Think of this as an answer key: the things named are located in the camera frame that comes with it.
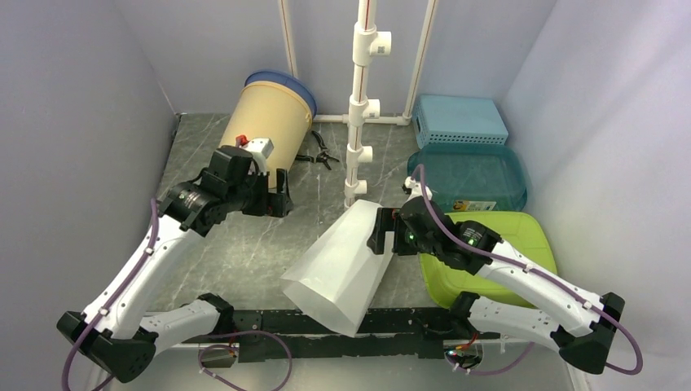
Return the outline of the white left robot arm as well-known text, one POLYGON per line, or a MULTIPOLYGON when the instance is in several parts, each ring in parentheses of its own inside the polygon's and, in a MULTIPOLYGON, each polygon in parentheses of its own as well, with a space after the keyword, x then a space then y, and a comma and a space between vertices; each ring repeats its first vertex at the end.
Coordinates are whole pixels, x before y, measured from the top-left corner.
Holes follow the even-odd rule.
POLYGON ((73 345, 71 356, 82 354, 110 379, 128 383, 176 344, 198 336, 222 342, 235 332, 233 306, 213 293, 152 316, 147 309, 187 249, 228 214, 288 215, 293 205, 286 170, 277 170, 276 188, 269 186, 273 149, 268 138, 218 147, 193 179, 151 202, 150 228, 117 276, 84 310, 59 319, 59 332, 73 345))

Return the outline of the blue bucket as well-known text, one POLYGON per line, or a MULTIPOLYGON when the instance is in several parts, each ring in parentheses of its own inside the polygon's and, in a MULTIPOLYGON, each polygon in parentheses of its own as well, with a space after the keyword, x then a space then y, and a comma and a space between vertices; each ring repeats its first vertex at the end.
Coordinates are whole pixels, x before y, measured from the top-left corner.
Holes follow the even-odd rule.
POLYGON ((310 114, 315 117, 317 114, 317 102, 312 94, 312 91, 305 85, 302 81, 291 76, 286 72, 281 72, 272 69, 260 69, 256 72, 251 73, 244 82, 244 86, 248 86, 253 82, 257 81, 268 81, 275 84, 279 84, 289 88, 292 92, 296 93, 303 101, 307 104, 310 109, 310 114))

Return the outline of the translucent white faceted bin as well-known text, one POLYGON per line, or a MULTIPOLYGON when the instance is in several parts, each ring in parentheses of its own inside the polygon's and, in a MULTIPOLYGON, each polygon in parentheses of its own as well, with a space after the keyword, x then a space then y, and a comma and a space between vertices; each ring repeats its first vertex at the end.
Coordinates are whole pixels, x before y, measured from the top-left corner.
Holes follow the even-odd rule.
POLYGON ((354 337, 392 259, 394 234, 385 250, 367 245, 380 204, 358 200, 280 277, 283 294, 327 329, 354 337))

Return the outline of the light blue perforated basket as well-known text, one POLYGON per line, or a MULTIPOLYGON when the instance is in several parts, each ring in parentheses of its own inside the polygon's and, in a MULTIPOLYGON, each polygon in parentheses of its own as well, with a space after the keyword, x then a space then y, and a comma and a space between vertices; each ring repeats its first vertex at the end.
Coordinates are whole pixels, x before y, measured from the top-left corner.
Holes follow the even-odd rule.
POLYGON ((419 148, 431 143, 503 145, 508 130, 491 99, 423 94, 412 110, 419 148))

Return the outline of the teal translucent plastic tub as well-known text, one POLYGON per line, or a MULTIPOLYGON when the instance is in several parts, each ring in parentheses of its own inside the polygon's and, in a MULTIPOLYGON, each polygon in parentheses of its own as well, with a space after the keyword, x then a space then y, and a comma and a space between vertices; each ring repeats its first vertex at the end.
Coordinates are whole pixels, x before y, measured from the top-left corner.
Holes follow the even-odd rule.
POLYGON ((517 211, 528 193, 522 165, 505 145, 431 143, 407 161, 411 174, 423 165, 426 186, 444 212, 517 211))

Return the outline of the beige plastic bucket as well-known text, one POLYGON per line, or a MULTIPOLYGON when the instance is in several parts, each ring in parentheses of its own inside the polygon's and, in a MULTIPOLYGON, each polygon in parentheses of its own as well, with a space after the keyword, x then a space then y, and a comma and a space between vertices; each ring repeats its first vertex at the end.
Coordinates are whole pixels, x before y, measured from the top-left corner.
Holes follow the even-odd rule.
POLYGON ((234 145, 240 135, 270 139, 274 149, 266 164, 273 189, 275 171, 291 168, 311 125, 310 107, 296 91, 273 81, 253 81, 241 91, 219 144, 234 145))

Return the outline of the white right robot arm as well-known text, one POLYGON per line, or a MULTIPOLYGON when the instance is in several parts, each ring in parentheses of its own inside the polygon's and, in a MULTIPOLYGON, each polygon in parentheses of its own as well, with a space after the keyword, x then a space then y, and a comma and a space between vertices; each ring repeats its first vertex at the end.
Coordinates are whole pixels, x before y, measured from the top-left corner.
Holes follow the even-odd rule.
POLYGON ((622 325, 625 300, 567 282, 532 261, 506 235, 477 219, 455 221, 431 200, 416 197, 400 208, 377 207, 367 247, 376 255, 425 255, 446 268, 474 275, 517 294, 525 305, 461 291, 448 305, 459 338, 497 333, 555 351, 581 371, 640 371, 640 346, 622 325))

